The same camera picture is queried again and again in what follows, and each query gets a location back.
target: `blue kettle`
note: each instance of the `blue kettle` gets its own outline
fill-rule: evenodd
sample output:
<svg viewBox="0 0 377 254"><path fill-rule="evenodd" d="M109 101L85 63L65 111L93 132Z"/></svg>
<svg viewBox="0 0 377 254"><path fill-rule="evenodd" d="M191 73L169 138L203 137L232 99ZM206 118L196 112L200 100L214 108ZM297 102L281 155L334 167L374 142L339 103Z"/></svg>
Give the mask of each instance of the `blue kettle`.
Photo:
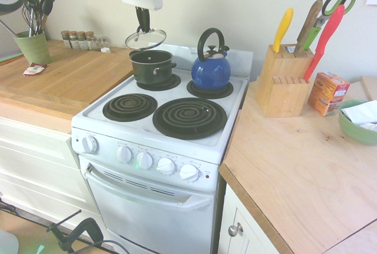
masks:
<svg viewBox="0 0 377 254"><path fill-rule="evenodd" d="M219 37L219 50L215 46L208 46L204 52L204 43L208 37L216 33ZM219 90L224 88L230 79L230 64L226 60L229 48L225 46L224 35L217 28L209 28L200 36L198 43L198 57L193 63L191 77L194 85L205 90Z"/></svg>

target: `glass lid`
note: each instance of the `glass lid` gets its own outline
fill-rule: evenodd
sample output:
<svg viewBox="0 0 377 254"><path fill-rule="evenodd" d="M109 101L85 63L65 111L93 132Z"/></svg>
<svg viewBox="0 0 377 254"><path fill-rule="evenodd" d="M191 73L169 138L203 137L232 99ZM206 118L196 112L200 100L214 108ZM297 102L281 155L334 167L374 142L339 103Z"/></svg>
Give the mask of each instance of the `glass lid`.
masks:
<svg viewBox="0 0 377 254"><path fill-rule="evenodd" d="M149 32L138 32L128 36L125 46L133 50L147 50L161 45L166 39L166 32L160 29L151 29Z"/></svg>

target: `oven door handle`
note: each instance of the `oven door handle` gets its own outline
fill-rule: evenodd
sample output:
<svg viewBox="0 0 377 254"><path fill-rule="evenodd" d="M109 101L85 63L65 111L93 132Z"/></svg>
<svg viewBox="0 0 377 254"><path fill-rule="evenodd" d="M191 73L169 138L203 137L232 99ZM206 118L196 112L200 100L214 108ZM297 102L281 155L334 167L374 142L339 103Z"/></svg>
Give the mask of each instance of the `oven door handle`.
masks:
<svg viewBox="0 0 377 254"><path fill-rule="evenodd" d="M102 180L98 176L92 174L93 171L94 170L91 170L91 172L85 172L84 176L87 179L92 180L93 183L95 183L97 186L100 186L102 189L105 189L114 195L120 196L132 202L146 204L152 207L159 207L162 209L175 210L179 212L190 212L205 207L211 203L211 198L196 194L192 194L185 202L171 202L145 197L140 194L129 192L126 189L121 189L109 182Z"/></svg>

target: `butcher block countertop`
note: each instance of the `butcher block countertop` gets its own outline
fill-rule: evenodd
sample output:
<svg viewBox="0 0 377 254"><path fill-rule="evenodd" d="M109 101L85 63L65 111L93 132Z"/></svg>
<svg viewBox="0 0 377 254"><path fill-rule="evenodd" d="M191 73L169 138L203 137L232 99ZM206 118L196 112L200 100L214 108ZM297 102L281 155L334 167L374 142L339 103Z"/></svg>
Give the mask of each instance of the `butcher block countertop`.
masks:
<svg viewBox="0 0 377 254"><path fill-rule="evenodd" d="M0 117L68 133L74 115L132 74L129 49L112 53L65 48L49 40L52 63L22 76L25 57L0 66Z"/></svg>
<svg viewBox="0 0 377 254"><path fill-rule="evenodd" d="M377 253L377 146L305 104L265 118L250 83L220 173L279 253ZM361 83L346 100L366 99Z"/></svg>

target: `stove knob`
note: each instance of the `stove knob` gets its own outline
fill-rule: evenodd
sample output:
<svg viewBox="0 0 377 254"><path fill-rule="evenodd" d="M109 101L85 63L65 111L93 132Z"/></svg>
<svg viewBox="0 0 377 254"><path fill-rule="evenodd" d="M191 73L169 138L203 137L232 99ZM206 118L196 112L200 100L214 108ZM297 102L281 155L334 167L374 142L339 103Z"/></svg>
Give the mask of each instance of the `stove knob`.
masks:
<svg viewBox="0 0 377 254"><path fill-rule="evenodd" d="M162 158L158 161L156 170L159 170L163 174L172 174L176 169L174 162L168 158Z"/></svg>
<svg viewBox="0 0 377 254"><path fill-rule="evenodd" d="M121 164L126 164L128 163L132 158L132 152L130 148L126 146L121 146L117 150L117 159L118 162Z"/></svg>
<svg viewBox="0 0 377 254"><path fill-rule="evenodd" d="M149 153L142 152L137 155L136 162L139 169L147 170L152 166L153 158Z"/></svg>
<svg viewBox="0 0 377 254"><path fill-rule="evenodd" d="M185 164L179 172L181 179L194 182L199 176L199 171L192 164Z"/></svg>
<svg viewBox="0 0 377 254"><path fill-rule="evenodd" d="M86 136L82 139L82 146L84 146L85 153L94 154L97 152L98 144L92 135Z"/></svg>

